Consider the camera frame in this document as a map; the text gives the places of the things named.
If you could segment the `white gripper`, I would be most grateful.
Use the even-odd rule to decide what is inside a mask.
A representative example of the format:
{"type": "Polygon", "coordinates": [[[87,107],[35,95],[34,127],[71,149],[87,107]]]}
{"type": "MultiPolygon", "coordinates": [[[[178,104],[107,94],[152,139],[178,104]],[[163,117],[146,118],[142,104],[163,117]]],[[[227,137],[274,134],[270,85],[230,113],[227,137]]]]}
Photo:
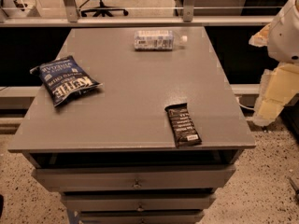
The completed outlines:
{"type": "Polygon", "coordinates": [[[271,24],[249,39],[249,44],[267,46],[271,58],[284,62],[273,71],[265,69],[261,78],[252,121],[258,126],[268,126],[299,92],[298,0],[288,0],[271,24]]]}

